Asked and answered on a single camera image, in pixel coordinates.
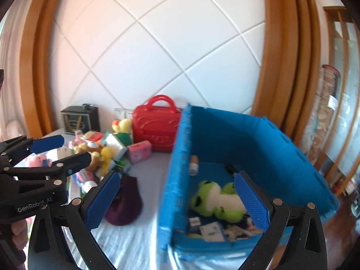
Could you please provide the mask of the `person left hand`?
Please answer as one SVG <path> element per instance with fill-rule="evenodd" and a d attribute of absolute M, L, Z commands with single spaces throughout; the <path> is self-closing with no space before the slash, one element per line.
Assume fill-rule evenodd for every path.
<path fill-rule="evenodd" d="M 27 244 L 27 222 L 25 219 L 11 224 L 12 241 L 18 250 L 23 250 Z"/>

